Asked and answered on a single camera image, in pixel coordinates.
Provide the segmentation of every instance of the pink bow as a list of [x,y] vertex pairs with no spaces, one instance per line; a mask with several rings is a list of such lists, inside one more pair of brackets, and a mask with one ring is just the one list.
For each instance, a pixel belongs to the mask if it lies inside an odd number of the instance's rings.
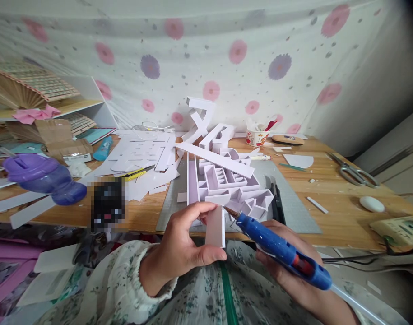
[[54,115],[60,114],[60,111],[57,108],[54,108],[47,104],[45,110],[17,110],[17,112],[12,115],[23,124],[33,124],[35,120],[47,120],[51,119]]

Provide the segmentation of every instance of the blue tube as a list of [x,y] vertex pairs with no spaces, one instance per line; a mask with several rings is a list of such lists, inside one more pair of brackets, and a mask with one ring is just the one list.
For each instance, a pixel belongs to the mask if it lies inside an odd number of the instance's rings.
[[93,153],[92,155],[93,159],[98,160],[98,161],[106,160],[108,157],[108,152],[110,151],[112,144],[113,144],[113,139],[109,135],[102,141],[98,150]]

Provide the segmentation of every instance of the hand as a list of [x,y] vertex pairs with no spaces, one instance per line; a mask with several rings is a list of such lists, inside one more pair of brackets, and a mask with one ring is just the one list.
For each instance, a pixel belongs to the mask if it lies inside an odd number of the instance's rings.
[[[291,229],[275,220],[265,221],[263,225],[294,245],[301,253],[314,259],[319,265],[324,266],[315,248],[301,239]],[[334,292],[330,290],[323,291],[313,287],[300,277],[286,270],[282,265],[260,250],[256,252],[256,259],[266,267],[272,277],[286,290],[293,300],[307,309],[322,323],[326,325],[360,324],[353,310]]]
[[172,214],[161,244],[140,264],[140,282],[150,297],[156,296],[170,280],[197,266],[227,259],[223,248],[211,245],[196,247],[189,235],[193,221],[204,219],[216,207],[211,202],[196,202]]

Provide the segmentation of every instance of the glue gun nozzle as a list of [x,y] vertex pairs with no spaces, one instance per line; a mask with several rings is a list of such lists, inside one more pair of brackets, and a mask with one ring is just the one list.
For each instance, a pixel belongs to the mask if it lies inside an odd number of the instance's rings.
[[228,207],[223,206],[223,208],[235,219],[238,220],[239,218],[239,213],[233,211],[232,209],[229,209]]

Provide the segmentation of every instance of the electrical cord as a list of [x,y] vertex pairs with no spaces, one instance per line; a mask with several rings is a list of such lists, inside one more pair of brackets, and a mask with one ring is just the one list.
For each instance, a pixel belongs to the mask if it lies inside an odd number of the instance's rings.
[[[406,256],[406,255],[411,255],[413,254],[413,248],[405,251],[405,252],[399,252],[396,253],[391,249],[389,241],[384,237],[384,243],[386,247],[386,252],[384,253],[377,253],[377,254],[370,254],[370,255],[362,255],[362,256],[351,256],[351,257],[337,257],[337,258],[324,258],[322,261],[327,264],[333,264],[335,262],[352,262],[352,263],[357,263],[361,265],[369,265],[373,263],[375,260],[379,259],[380,257],[383,256]],[[362,262],[357,262],[357,260],[365,260],[365,259],[371,259],[370,262],[367,263],[362,263]]]
[[383,273],[383,272],[390,272],[390,271],[409,271],[410,270],[409,268],[406,268],[406,267],[396,267],[396,266],[394,266],[394,267],[385,267],[383,269],[365,270],[365,269],[357,268],[357,267],[352,266],[352,265],[342,264],[342,263],[328,263],[328,264],[346,266],[346,267],[349,267],[351,269],[356,269],[358,271],[362,271],[362,272],[366,272],[366,273]]
[[[154,126],[150,126],[150,125],[145,125],[145,123],[150,123],[150,124],[153,124]],[[134,130],[134,128],[136,127],[136,126],[139,126],[139,127],[141,127],[141,128],[143,128],[143,129],[146,129],[146,131],[155,131],[155,138],[153,138],[153,139],[143,139],[136,131],[142,131],[142,130]],[[154,140],[158,140],[158,136],[159,136],[159,131],[160,130],[164,130],[164,129],[168,129],[168,128],[171,128],[172,127],[172,125],[169,125],[169,126],[165,126],[165,127],[159,127],[155,122],[147,122],[147,121],[143,121],[142,122],[142,124],[136,124],[136,125],[134,125],[132,128],[131,128],[131,130],[134,132],[134,134],[136,135],[136,136],[138,136],[141,140],[143,140],[143,141],[154,141]]]

